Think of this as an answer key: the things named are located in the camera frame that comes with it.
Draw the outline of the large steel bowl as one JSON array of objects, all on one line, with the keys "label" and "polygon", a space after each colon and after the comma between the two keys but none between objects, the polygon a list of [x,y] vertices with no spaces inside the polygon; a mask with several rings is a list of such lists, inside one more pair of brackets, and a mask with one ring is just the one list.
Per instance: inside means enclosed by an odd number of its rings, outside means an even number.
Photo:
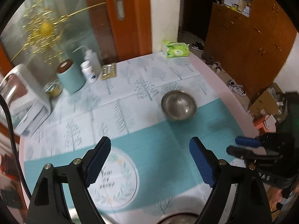
[{"label": "large steel bowl", "polygon": [[182,212],[164,217],[157,224],[194,224],[198,217],[195,213]]}]

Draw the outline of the patterned white deep plate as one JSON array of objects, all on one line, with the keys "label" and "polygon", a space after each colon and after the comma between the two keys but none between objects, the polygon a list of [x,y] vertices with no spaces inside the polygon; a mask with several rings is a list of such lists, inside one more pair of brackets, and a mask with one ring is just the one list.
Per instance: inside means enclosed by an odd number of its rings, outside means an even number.
[{"label": "patterned white deep plate", "polygon": [[137,196],[139,185],[138,170],[132,159],[112,147],[96,182],[88,191],[99,210],[110,212],[129,206]]}]

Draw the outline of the small green steel bowl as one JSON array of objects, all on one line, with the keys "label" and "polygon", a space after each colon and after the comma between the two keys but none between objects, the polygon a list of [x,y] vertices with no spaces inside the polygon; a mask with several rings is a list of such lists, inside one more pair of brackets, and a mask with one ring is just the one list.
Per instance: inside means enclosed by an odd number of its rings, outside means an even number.
[{"label": "small green steel bowl", "polygon": [[163,95],[161,108],[168,119],[182,121],[188,120],[196,114],[197,102],[185,91],[173,90]]}]

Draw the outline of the cardboard box with clutter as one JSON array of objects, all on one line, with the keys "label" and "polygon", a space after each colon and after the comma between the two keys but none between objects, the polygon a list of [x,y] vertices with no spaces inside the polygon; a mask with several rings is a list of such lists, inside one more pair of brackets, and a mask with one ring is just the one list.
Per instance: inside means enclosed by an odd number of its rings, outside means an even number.
[{"label": "cardboard box with clutter", "polygon": [[272,83],[248,108],[248,112],[259,135],[275,133],[288,115],[286,94],[277,83]]}]

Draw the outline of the tree print tablecloth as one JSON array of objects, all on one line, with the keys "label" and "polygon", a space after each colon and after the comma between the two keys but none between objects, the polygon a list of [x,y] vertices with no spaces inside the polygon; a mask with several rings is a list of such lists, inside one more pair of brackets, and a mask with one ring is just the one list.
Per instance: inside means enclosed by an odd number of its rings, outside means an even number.
[{"label": "tree print tablecloth", "polygon": [[[258,133],[251,117],[226,84],[200,58],[167,59],[162,53],[116,65],[117,76],[63,92],[53,111],[29,138],[21,139],[21,160],[30,190],[43,166],[83,157],[103,136],[137,167],[140,185],[134,201],[118,211],[100,211],[114,223],[157,223],[181,213],[199,213],[210,194],[189,152],[198,137],[206,148],[234,162],[226,148],[237,136]],[[168,119],[161,99],[169,91],[190,94],[196,114]]]}]

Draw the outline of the white clear storage box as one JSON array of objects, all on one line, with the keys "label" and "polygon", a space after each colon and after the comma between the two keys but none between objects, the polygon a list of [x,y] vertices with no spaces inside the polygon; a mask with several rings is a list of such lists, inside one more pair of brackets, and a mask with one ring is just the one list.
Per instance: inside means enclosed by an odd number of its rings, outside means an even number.
[{"label": "white clear storage box", "polygon": [[4,77],[1,95],[17,135],[31,137],[51,113],[49,96],[23,64],[15,66]]}]

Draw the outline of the wooden cabinet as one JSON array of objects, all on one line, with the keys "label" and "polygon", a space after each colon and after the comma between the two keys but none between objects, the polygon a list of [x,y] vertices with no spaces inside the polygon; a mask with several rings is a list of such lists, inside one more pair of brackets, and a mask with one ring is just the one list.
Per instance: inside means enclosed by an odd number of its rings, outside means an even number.
[{"label": "wooden cabinet", "polygon": [[291,19],[275,0],[252,0],[248,17],[213,4],[204,52],[255,101],[274,82],[296,35]]}]

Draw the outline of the small glass jar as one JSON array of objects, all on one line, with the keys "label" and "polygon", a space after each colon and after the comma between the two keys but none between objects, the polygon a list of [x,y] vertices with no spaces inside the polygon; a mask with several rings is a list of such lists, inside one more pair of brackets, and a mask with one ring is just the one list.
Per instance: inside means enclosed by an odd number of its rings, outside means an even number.
[{"label": "small glass jar", "polygon": [[48,94],[49,98],[57,98],[62,93],[62,90],[63,86],[58,80],[47,83],[44,86],[44,91]]}]

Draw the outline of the green tissue pack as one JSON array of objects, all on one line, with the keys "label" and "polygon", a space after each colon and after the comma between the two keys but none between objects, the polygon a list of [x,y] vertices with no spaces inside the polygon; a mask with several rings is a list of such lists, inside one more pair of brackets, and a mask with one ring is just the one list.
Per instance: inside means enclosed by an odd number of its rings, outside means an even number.
[{"label": "green tissue pack", "polygon": [[189,45],[176,41],[162,41],[162,52],[167,59],[189,56]]}]

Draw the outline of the teal canister brown lid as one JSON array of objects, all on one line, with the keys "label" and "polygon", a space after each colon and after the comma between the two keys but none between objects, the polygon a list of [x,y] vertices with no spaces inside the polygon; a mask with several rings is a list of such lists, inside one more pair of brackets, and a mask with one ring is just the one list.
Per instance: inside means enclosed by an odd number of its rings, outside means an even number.
[{"label": "teal canister brown lid", "polygon": [[57,77],[69,93],[80,90],[86,82],[81,70],[71,59],[67,59],[58,65]]}]

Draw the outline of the white pill bottle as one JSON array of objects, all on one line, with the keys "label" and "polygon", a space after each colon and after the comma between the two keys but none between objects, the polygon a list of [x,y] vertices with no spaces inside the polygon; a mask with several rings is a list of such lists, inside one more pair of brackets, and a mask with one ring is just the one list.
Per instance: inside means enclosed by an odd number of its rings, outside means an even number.
[{"label": "white pill bottle", "polygon": [[98,79],[98,75],[94,71],[93,66],[89,60],[87,60],[81,64],[81,69],[82,69],[83,75],[86,78],[86,81],[88,81],[89,83],[96,82],[96,80]]}]

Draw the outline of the gold blister pack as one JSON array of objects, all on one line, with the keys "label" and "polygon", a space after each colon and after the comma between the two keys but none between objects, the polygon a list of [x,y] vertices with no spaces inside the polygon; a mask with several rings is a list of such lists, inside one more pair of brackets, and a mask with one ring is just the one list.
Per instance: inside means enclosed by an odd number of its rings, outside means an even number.
[{"label": "gold blister pack", "polygon": [[106,80],[117,76],[116,63],[102,66],[101,79]]}]

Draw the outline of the clear squeeze bottle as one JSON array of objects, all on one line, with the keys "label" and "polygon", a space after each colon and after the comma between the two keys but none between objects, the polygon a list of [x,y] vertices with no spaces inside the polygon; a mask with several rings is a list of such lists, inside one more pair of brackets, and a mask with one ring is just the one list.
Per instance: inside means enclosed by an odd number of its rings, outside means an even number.
[{"label": "clear squeeze bottle", "polygon": [[90,61],[91,65],[94,69],[94,72],[99,76],[101,73],[101,63],[100,63],[97,53],[92,51],[92,49],[89,49],[86,45],[79,46],[78,48],[76,48],[73,51],[73,53],[75,53],[76,51],[78,51],[80,49],[85,49],[84,60]]}]

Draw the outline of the glass door gold ornament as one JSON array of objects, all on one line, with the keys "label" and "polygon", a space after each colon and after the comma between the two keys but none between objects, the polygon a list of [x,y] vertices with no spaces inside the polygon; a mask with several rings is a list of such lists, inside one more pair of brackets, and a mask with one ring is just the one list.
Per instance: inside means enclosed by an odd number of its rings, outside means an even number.
[{"label": "glass door gold ornament", "polygon": [[106,0],[23,0],[1,32],[1,72],[24,64],[54,77],[62,61],[82,61],[83,46],[102,64],[117,60]]}]

